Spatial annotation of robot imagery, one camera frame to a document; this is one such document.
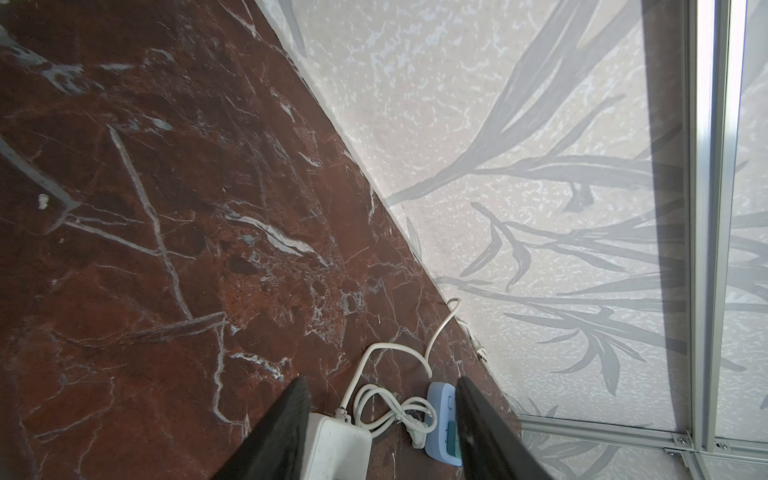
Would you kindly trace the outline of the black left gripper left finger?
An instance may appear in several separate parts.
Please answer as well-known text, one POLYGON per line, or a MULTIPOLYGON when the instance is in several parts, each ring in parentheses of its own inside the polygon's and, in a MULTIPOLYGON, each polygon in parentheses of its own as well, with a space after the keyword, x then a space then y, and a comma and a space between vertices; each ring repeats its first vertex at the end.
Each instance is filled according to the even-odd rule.
POLYGON ((311 397, 294 379, 213 479, 300 479, 311 397))

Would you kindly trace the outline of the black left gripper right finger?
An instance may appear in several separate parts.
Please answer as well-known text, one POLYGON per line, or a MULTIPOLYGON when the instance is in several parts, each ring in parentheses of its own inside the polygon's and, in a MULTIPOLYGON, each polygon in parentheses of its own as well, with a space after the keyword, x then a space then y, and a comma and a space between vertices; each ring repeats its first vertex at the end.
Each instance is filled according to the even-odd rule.
POLYGON ((457 381, 456 407, 466 479, 551 479, 468 377, 457 381))

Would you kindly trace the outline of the light blue square socket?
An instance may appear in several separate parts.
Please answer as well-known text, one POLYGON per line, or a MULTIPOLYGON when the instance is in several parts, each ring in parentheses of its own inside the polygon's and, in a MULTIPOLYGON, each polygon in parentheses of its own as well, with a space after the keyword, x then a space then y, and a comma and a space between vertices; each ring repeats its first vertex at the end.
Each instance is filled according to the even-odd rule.
POLYGON ((463 462, 458 438, 456 388, 449 383, 432 382, 427 401, 437 414, 436 427, 426 437, 427 455, 438 462, 461 467, 463 462))

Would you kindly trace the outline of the white multicolour power strip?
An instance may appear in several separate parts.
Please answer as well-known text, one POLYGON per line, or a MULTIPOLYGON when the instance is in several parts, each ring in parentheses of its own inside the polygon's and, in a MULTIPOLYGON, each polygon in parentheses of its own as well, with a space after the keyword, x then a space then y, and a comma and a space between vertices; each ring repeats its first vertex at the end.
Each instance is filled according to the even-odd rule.
POLYGON ((300 478, 365 480, 372 442, 363 428, 310 413, 300 478))

